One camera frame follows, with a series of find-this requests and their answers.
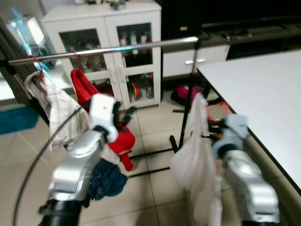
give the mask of blue cloth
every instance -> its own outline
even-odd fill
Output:
[[[0,111],[0,135],[34,128],[39,119],[31,107]]]
[[[90,181],[91,200],[100,200],[104,196],[115,196],[122,192],[127,177],[120,173],[117,165],[104,159],[96,165]]]

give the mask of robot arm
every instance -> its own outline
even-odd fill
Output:
[[[100,153],[107,142],[117,139],[118,131],[114,125],[119,123],[114,120],[119,107],[113,97],[104,94],[92,97],[89,110],[91,129],[68,145],[67,157],[55,169],[49,186],[50,198],[39,210],[44,215],[40,226],[79,224],[81,207],[89,206],[87,193]]]
[[[223,161],[224,176],[234,190],[243,225],[279,225],[277,194],[243,151],[246,118],[230,114],[222,121],[221,128],[222,138],[214,143],[212,151]]]

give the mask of white table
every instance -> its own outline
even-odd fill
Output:
[[[301,195],[301,51],[200,66]]]

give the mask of metal rail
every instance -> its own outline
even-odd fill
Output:
[[[110,47],[110,48],[98,48],[98,49],[89,49],[89,50],[81,50],[75,53],[58,53],[49,56],[40,56],[37,57],[38,60],[52,60],[52,59],[62,59],[62,58],[71,58],[74,54],[78,56],[90,56],[90,55],[97,55],[97,54],[104,54],[104,53],[112,53],[112,52],[120,52],[120,51],[129,51],[133,49],[143,49],[143,48],[153,48],[153,47],[166,47],[166,46],[173,46],[173,45],[181,45],[186,43],[197,43],[198,37],[188,37],[182,39],[173,39],[173,40],[166,40],[166,41],[157,41],[157,42],[150,42],[132,46],[122,46],[122,47]],[[35,62],[33,58],[26,58],[26,59],[19,59],[19,60],[10,60],[10,65],[22,65],[22,64],[29,64]]]

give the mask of cabinet handle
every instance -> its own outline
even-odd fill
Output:
[[[206,61],[206,59],[198,59],[197,63],[202,63],[202,62],[205,62],[205,61]],[[191,65],[191,64],[193,64],[193,60],[186,60],[185,64],[186,65]]]
[[[108,71],[109,71],[109,74],[110,74],[110,80],[115,85],[116,84],[116,77],[115,77],[115,74],[113,73],[112,68],[108,67]]]
[[[126,78],[124,76],[122,66],[118,66],[118,69],[119,69],[119,78],[120,78],[120,81],[125,84],[126,83]]]

